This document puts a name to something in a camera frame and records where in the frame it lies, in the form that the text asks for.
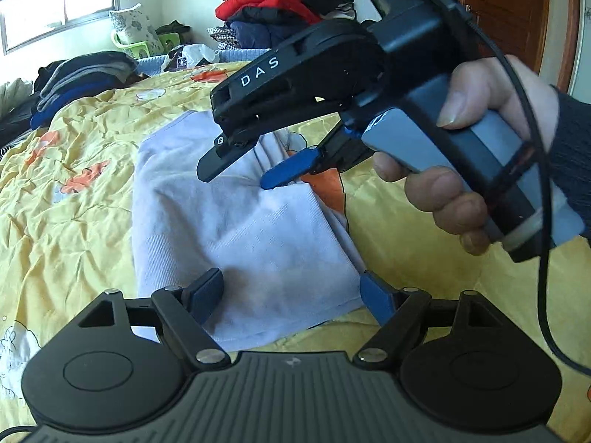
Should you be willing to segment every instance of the grey sweater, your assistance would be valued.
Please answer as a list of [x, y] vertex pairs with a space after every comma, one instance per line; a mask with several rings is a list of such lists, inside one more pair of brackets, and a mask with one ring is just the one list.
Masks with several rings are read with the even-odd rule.
[[560, 116], [550, 148], [552, 180], [564, 192], [570, 207], [591, 237], [591, 105], [558, 92]]

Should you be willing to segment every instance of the bed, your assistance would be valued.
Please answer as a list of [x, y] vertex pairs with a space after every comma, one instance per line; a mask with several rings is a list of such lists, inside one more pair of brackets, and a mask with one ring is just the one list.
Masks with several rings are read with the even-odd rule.
[[[243, 63], [224, 63], [229, 72]], [[20, 394], [24, 363], [106, 288], [135, 296], [130, 245], [134, 161], [141, 141], [187, 110], [209, 107], [213, 84], [164, 73], [132, 88], [77, 100], [46, 134], [34, 132], [0, 162], [0, 430], [34, 421]], [[138, 94], [165, 90], [138, 101]], [[309, 144], [336, 123], [297, 125]], [[536, 320], [537, 263], [513, 264], [496, 245], [480, 258], [415, 210], [399, 183], [365, 162], [342, 175], [350, 232], [368, 268], [395, 286], [436, 298], [483, 292], [545, 348]], [[72, 190], [62, 191], [64, 187]], [[563, 349], [591, 364], [591, 249], [578, 238], [553, 253], [550, 321]], [[577, 325], [580, 331], [571, 331]], [[359, 309], [268, 345], [268, 351], [355, 352], [377, 329]], [[565, 440], [591, 438], [591, 381], [563, 371], [550, 426]]]

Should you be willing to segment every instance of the pillow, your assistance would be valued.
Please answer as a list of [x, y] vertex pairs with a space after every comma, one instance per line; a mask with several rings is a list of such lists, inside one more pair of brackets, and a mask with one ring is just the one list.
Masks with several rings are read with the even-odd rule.
[[151, 56], [163, 55], [164, 47], [150, 23], [150, 18], [143, 14], [141, 3], [128, 10], [110, 11], [109, 17], [123, 45], [146, 42]]

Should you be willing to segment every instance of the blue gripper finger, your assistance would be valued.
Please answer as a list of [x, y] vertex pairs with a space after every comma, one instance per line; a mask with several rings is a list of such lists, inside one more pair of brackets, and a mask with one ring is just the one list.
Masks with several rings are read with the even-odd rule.
[[320, 155], [320, 150], [317, 148], [303, 149], [265, 172], [261, 177], [261, 188], [273, 189], [294, 181], [308, 173], [320, 159]]

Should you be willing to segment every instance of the silver rivet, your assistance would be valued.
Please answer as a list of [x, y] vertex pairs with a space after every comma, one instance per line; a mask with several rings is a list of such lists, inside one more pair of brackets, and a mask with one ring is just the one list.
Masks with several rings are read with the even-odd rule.
[[208, 348], [207, 350], [201, 350], [196, 355], [197, 361], [199, 363], [203, 363], [203, 364], [219, 363], [225, 357], [226, 357], [226, 354], [222, 350], [216, 350], [214, 348]]
[[388, 353], [381, 348], [365, 348], [361, 350], [357, 356], [365, 363], [380, 363], [388, 358]]

